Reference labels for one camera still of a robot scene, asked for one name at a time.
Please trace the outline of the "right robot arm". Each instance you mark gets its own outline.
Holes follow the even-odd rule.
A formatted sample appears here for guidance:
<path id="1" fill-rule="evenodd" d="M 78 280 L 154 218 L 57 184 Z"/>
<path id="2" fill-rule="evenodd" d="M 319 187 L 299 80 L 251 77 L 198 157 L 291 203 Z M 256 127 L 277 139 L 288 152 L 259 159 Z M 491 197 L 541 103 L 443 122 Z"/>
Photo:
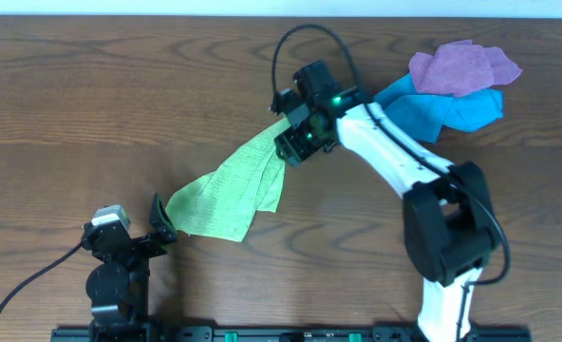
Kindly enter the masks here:
<path id="1" fill-rule="evenodd" d="M 342 88 L 318 61 L 293 75 L 295 88 L 272 92 L 271 110 L 290 126 L 274 143 L 297 166 L 341 145 L 364 159 L 403 203 L 403 238 L 423 277 L 418 328 L 427 341 L 477 341 L 468 318 L 473 291 L 496 248 L 508 247 L 481 170 L 455 165 L 419 145 L 358 86 Z"/>

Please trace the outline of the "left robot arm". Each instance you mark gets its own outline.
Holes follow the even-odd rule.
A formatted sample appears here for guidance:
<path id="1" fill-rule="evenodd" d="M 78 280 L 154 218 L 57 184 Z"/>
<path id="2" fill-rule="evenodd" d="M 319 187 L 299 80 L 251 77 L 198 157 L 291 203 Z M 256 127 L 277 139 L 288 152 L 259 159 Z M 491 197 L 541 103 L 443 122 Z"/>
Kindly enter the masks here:
<path id="1" fill-rule="evenodd" d="M 134 325 L 148 318 L 149 260 L 167 253 L 178 241 L 159 195 L 149 216 L 153 231 L 129 235 L 130 219 L 116 204 L 96 211 L 84 225 L 83 247 L 102 264 L 91 272 L 85 289 L 95 321 L 105 327 Z"/>

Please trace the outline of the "green microfiber cloth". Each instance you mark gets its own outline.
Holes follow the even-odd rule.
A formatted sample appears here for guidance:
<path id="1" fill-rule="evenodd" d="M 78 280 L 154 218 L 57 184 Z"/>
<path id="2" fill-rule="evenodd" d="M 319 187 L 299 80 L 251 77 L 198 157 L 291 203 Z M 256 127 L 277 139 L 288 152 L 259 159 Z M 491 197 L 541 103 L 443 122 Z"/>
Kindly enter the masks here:
<path id="1" fill-rule="evenodd" d="M 241 145 L 216 170 L 190 182 L 170 198 L 166 213 L 188 235 L 240 242 L 258 212 L 276 212 L 286 163 L 273 139 L 290 127 L 282 119 Z"/>

